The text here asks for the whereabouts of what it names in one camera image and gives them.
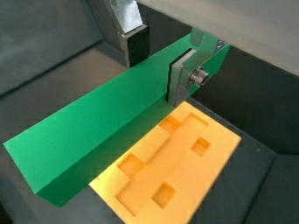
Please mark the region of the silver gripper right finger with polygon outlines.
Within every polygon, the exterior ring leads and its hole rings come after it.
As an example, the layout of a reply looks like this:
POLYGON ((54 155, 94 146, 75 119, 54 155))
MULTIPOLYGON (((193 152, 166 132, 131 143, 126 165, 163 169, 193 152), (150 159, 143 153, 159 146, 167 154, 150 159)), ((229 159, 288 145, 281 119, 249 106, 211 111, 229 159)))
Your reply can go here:
POLYGON ((174 107, 218 73, 226 59, 226 42, 207 32, 194 28, 190 42, 195 49, 190 48, 170 67, 167 101, 174 107))

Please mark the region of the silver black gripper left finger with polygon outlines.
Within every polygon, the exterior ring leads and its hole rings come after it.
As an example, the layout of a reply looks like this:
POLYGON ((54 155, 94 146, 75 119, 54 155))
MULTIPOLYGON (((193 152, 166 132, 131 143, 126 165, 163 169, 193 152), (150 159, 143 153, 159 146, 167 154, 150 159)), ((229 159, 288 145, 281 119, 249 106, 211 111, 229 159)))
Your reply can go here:
POLYGON ((126 66, 134 67, 150 55, 150 28, 145 24, 137 0, 105 0, 126 55, 126 66))

